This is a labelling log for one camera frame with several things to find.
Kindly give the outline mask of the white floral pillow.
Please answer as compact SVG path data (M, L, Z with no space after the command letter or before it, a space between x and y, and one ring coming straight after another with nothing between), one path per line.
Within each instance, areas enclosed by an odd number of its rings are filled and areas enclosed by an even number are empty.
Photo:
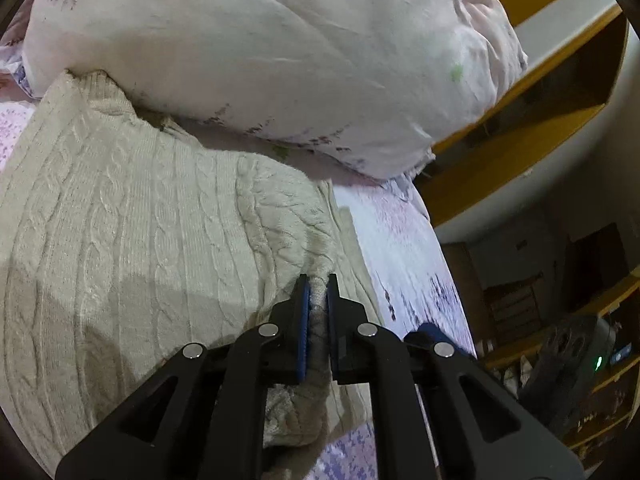
M386 180L523 75L499 0L35 0L35 96L103 70L130 100L327 154Z

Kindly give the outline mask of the yellow wooden bed frame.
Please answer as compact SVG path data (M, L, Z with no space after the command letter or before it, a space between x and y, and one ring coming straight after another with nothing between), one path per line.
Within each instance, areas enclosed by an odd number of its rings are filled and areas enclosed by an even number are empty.
M482 226L491 201L597 117L626 52L630 0L500 0L529 68L474 124L434 147L416 180L433 226L458 235Z

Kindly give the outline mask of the wooden shelf with clutter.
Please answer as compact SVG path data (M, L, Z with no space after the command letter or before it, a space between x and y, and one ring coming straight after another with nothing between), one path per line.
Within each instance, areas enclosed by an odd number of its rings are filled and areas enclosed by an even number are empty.
M550 321L480 362L584 460L634 412L639 275L608 269L569 276Z

